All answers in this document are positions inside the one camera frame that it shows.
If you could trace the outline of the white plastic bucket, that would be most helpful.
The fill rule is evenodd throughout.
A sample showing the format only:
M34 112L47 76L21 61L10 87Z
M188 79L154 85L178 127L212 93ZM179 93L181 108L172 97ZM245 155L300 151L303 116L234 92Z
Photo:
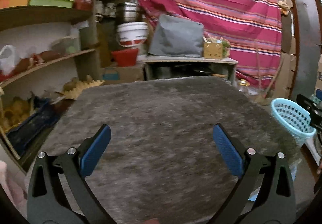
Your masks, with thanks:
M143 21L120 24L116 28L116 41L122 47L138 46L147 40L149 31Z

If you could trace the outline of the cardboard box on floor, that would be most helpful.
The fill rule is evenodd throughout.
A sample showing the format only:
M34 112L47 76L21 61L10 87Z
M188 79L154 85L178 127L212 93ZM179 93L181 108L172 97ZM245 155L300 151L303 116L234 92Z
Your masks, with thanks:
M134 66L118 67L109 66L101 69L105 85L115 85L144 81L144 64L137 63Z

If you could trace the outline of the grey fuzzy table mat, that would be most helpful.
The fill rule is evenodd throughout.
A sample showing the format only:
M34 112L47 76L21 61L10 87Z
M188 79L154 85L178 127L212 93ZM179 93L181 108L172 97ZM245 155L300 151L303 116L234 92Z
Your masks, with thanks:
M209 220L238 181L213 127L265 156L298 157L293 137L262 107L215 77L151 80L88 89L43 146L61 155L102 125L111 140L86 183L115 223Z

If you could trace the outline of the steel pot stack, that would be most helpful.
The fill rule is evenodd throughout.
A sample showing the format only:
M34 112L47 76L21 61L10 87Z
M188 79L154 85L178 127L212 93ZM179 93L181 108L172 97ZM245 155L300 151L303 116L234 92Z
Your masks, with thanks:
M116 5L116 21L119 24L131 23L142 20L141 6L133 2L124 2Z

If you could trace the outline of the pink striped cloth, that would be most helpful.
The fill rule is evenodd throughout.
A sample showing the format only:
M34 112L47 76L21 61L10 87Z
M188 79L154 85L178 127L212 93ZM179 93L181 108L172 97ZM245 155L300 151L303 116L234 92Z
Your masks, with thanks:
M205 34L230 42L237 77L266 88L279 66L282 41L277 0L138 0L156 26L161 14L204 25Z

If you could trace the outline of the yellow oil bottle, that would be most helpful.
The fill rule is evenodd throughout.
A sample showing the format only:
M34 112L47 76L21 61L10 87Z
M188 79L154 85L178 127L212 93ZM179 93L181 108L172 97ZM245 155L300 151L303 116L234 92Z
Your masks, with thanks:
M249 94L249 85L250 85L250 83L247 80L241 79L238 81L238 90L240 92L242 92L243 94L248 95Z

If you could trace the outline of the wooden utensil box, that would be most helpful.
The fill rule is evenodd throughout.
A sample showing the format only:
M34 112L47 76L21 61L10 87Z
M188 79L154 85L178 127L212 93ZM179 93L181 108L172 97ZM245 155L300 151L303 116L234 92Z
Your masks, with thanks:
M220 60L223 58L223 44L222 40L217 37L208 37L203 36L204 39L204 48L203 53L206 59L216 59Z

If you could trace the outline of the green plastic tray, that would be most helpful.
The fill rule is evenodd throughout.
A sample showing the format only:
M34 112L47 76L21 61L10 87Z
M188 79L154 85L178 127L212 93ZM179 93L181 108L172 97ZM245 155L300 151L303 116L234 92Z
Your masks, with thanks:
M29 6L72 8L73 4L74 4L73 0L28 0Z

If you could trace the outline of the green vegetables bunch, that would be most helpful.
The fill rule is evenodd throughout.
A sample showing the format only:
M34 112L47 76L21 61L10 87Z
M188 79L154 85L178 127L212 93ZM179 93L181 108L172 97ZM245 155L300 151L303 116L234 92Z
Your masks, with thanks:
M222 40L222 55L223 55L223 58L226 58L226 57L229 57L230 56L230 48L231 48L231 45L230 45L230 42L226 39L223 39Z

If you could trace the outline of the grey metal door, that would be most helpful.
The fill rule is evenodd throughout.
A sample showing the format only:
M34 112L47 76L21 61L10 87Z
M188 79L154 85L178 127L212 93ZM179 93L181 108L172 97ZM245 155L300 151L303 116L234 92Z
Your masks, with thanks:
M298 94L310 97L315 92L321 55L321 0L292 0L296 70L290 98Z

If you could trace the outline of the wooden wall shelf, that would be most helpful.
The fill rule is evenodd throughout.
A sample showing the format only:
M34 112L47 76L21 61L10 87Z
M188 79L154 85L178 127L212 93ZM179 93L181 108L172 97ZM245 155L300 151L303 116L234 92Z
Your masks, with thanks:
M25 174L58 121L72 78L101 80L97 9L120 0L73 0L72 8L1 0L1 160Z

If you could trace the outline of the grey fabric bag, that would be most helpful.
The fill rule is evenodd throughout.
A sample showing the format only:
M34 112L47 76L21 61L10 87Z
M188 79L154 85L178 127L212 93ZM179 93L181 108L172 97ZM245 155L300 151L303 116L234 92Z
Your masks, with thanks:
M202 57L204 25L189 19L160 15L149 54L172 57Z

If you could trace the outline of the grey low shelf table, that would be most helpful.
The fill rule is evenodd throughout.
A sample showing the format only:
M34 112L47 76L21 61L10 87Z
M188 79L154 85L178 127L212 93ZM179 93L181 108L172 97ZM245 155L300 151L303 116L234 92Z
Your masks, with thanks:
M181 77L196 77L194 70L206 70L215 74L224 74L225 80L231 84L236 78L237 60L230 57L224 59L206 59L204 57L171 57L145 56L144 64L146 80L174 79Z

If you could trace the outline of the red plastic basin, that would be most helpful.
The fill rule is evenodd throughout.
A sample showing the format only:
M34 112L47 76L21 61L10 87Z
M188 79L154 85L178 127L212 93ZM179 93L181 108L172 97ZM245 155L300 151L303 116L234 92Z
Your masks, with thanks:
M136 65L139 49L124 49L112 52L112 57L119 67Z

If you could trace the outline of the yellow egg tray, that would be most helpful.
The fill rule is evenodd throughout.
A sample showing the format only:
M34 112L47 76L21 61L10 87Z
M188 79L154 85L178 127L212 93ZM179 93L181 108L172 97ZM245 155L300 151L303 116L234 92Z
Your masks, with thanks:
M86 76L85 81L81 81L77 77L74 77L63 86L63 90L59 92L59 94L65 96L66 99L76 100L84 90L98 87L103 84L103 80L94 80L90 75Z

